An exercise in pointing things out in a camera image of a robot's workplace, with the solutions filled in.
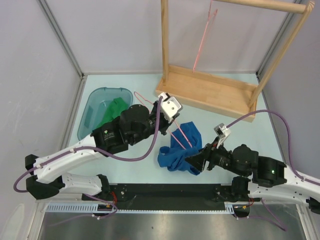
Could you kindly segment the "blue tank top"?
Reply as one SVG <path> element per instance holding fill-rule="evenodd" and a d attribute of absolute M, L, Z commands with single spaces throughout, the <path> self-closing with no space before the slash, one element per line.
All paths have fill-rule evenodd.
<path fill-rule="evenodd" d="M 170 146 L 159 148 L 157 162 L 161 168 L 168 171 L 189 172 L 192 175 L 199 175 L 200 171 L 186 161 L 199 153 L 203 148 L 202 136 L 196 125 L 190 121 L 180 125 L 180 128 L 170 135 Z"/>

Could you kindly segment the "pink wire hanger with blue top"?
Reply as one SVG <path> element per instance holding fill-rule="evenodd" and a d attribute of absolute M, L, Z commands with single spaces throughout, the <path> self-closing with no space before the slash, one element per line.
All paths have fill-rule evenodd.
<path fill-rule="evenodd" d="M 142 96 L 137 91 L 134 91 L 134 96 L 145 107 L 146 107 L 146 104 L 144 102 L 149 103 L 150 105 L 153 104 L 150 100 L 146 99 L 144 96 Z M 184 139 L 186 140 L 188 145 L 192 148 L 193 146 L 192 146 L 190 140 L 187 138 L 186 134 L 183 132 L 180 125 L 176 121 L 180 111 L 183 109 L 181 103 L 179 103 L 179 101 L 175 97 L 170 96 L 167 92 L 161 92 L 158 95 L 158 100 L 160 99 L 160 97 L 162 97 L 162 99 L 163 99 L 160 101 L 160 111 L 163 113 L 164 118 L 168 121 L 168 123 L 171 123 L 171 124 L 174 123 L 176 125 L 176 127 L 180 131 L 181 135 L 184 137 Z M 169 127 L 164 132 L 165 133 L 169 132 L 170 135 L 172 136 L 172 138 L 184 150 L 186 149 L 186 147 L 182 144 L 182 142 L 180 140 L 178 140 L 177 137 L 174 136 L 174 134 L 169 130 Z"/>

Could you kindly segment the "green tank top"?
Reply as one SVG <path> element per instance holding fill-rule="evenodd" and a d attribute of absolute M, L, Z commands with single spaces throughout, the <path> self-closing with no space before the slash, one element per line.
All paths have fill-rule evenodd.
<path fill-rule="evenodd" d="M 99 128 L 105 123 L 112 122 L 115 118 L 119 117 L 124 110 L 127 110 L 128 107 L 129 105 L 123 100 L 123 98 L 114 98 L 112 102 L 108 105 L 102 117 L 102 120 L 96 127 Z"/>

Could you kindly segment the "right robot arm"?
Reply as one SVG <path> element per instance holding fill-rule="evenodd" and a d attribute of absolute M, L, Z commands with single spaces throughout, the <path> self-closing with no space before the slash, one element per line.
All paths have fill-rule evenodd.
<path fill-rule="evenodd" d="M 285 163 L 260 156 L 245 144 L 228 151 L 223 145 L 207 144 L 199 153 L 186 159 L 199 172 L 218 166 L 236 174 L 230 185 L 215 184 L 216 202 L 292 201 L 320 212 L 320 187 L 314 180 L 298 177 Z"/>

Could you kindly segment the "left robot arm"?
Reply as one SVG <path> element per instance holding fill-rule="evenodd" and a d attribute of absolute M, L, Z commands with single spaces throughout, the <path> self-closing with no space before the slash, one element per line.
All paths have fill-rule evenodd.
<path fill-rule="evenodd" d="M 82 194 L 83 200 L 107 199 L 111 188 L 105 175 L 87 177 L 69 171 L 98 159 L 100 155 L 126 161 L 117 154 L 150 136 L 156 139 L 158 133 L 165 135 L 181 110 L 182 105 L 173 98 L 157 100 L 151 111 L 143 105 L 134 104 L 72 147 L 47 157 L 26 156 L 25 168 L 30 174 L 25 180 L 26 191 L 37 200 L 48 199 L 61 192 Z"/>

